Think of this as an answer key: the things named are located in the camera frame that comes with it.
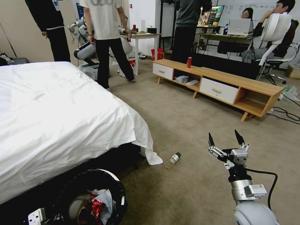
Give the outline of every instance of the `soda can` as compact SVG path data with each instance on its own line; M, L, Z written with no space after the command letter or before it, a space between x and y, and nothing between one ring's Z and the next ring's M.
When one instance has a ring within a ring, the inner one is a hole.
M187 59L187 68L191 68L191 64L192 64L192 58L189 57L189 58Z

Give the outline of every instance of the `gray shirt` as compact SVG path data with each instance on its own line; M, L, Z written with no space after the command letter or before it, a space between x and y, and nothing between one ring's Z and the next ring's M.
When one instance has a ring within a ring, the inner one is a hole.
M176 0L180 4L177 27L196 27L201 14L203 0Z

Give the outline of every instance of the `white t-shirt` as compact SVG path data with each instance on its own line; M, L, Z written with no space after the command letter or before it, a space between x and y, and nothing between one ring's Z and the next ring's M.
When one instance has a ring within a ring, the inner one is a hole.
M90 10L96 40L120 38L116 9L121 0L80 0L80 5Z

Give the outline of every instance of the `white drawer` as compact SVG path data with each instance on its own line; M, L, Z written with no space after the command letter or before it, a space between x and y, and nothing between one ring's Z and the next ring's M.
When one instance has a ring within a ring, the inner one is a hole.
M173 68L153 63L152 72L160 77L164 77L169 80L173 79Z
M235 96L238 92L238 88L202 78L200 91L230 104L233 104Z

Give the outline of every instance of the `desk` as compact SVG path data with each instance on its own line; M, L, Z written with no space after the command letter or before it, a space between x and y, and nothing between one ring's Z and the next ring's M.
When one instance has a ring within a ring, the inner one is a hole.
M149 39L154 38L154 50L155 50L155 59L157 60L157 43L158 43L158 37L161 34L150 34L150 33L138 33L138 34L132 34L130 37L127 34L121 34L122 38L133 38L135 39L135 75L138 75L138 40L139 39Z
M212 34L212 33L203 33L203 32L196 32L196 35L199 35L197 52L199 51L199 43L200 43L201 36L204 37L204 39L206 39L207 42L208 40L215 40L215 41L235 42L235 43L245 43L245 44L250 44L253 38L253 36L228 35L228 34L223 35L223 34Z

